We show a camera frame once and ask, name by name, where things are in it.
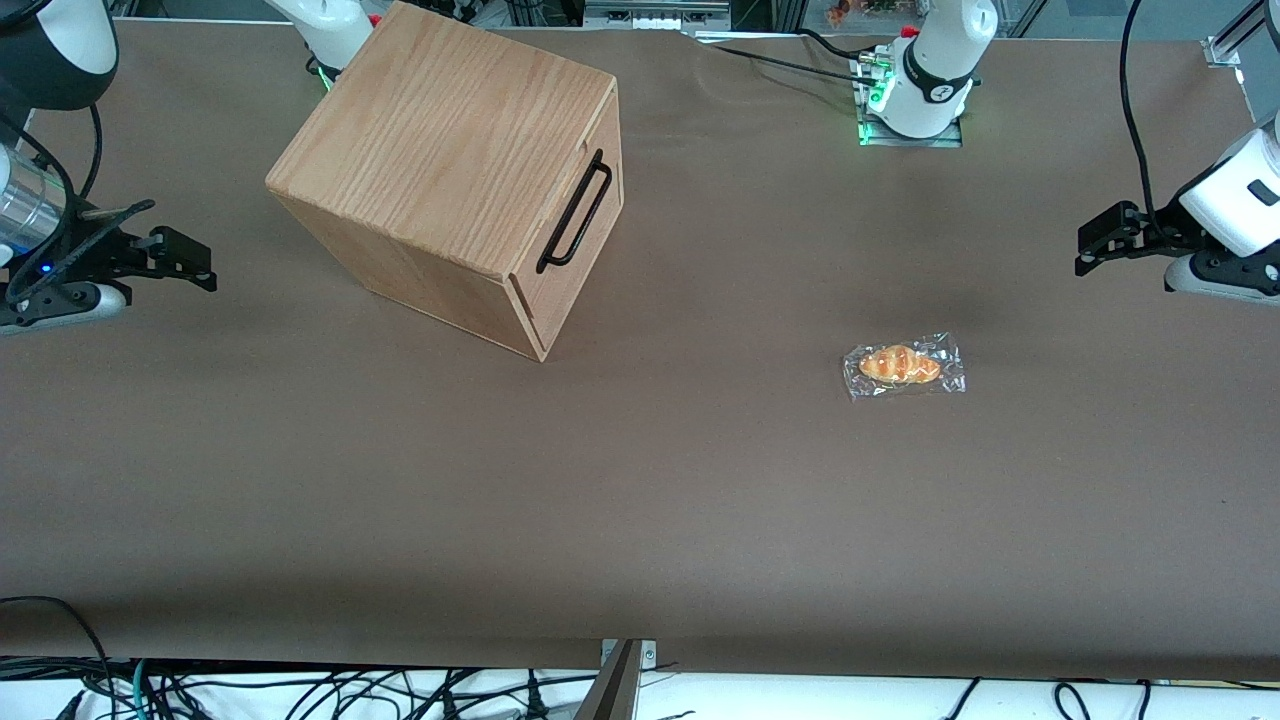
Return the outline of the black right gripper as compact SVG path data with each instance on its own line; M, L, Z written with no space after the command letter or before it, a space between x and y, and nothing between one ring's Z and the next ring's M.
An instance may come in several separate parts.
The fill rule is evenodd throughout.
M92 283L114 279L124 269L150 270L152 261L159 275L186 281L206 292L218 291L218 274L212 272L209 246L170 228L157 225L150 234L136 236L114 231L100 241L61 275L38 290L32 287L54 272L64 252L54 243L33 249L5 265L4 290L28 300L68 299L84 302L93 296Z

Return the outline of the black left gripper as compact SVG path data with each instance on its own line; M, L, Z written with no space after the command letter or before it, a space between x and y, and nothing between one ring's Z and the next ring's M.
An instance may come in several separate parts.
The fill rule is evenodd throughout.
M1133 201L1119 201L1078 228L1075 277L1084 277L1103 263L1184 258L1216 246L1217 241L1192 215L1146 214Z

